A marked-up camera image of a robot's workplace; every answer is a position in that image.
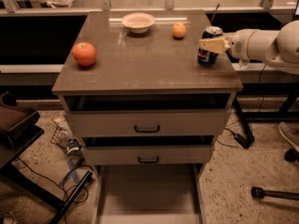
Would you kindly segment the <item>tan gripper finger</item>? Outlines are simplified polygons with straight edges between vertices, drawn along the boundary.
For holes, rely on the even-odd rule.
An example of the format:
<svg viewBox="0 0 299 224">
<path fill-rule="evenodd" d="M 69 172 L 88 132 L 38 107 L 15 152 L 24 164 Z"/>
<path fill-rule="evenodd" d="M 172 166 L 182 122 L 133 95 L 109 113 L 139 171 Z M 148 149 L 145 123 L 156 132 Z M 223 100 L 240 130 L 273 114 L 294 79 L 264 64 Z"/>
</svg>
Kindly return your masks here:
<svg viewBox="0 0 299 224">
<path fill-rule="evenodd" d="M 199 40 L 199 48 L 214 53 L 224 53 L 230 46 L 229 42 L 222 36 L 214 38 L 204 38 Z"/>
</svg>

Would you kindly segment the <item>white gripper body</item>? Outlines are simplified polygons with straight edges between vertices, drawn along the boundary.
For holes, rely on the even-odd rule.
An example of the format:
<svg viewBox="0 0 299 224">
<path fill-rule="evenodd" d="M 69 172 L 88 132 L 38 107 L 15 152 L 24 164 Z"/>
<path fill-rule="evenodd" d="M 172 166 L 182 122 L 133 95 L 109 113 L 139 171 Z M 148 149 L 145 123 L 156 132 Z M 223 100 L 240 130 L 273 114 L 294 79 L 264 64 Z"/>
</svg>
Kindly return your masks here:
<svg viewBox="0 0 299 224">
<path fill-rule="evenodd" d="M 244 61 L 250 60 L 248 53 L 249 40 L 255 32 L 255 29 L 242 29 L 233 33 L 223 34 L 228 42 L 228 51 L 232 57 Z"/>
</svg>

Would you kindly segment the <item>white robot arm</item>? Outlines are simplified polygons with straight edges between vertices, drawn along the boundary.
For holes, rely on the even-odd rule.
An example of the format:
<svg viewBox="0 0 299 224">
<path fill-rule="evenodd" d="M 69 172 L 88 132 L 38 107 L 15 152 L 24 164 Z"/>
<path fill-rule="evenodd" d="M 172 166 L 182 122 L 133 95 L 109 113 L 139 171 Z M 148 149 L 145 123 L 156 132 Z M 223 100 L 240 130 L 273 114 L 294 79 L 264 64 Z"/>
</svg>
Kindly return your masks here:
<svg viewBox="0 0 299 224">
<path fill-rule="evenodd" d="M 228 51 L 241 62 L 262 62 L 279 71 L 299 74 L 299 21 L 280 30 L 242 29 L 199 40 L 199 48 L 214 53 Z"/>
</svg>

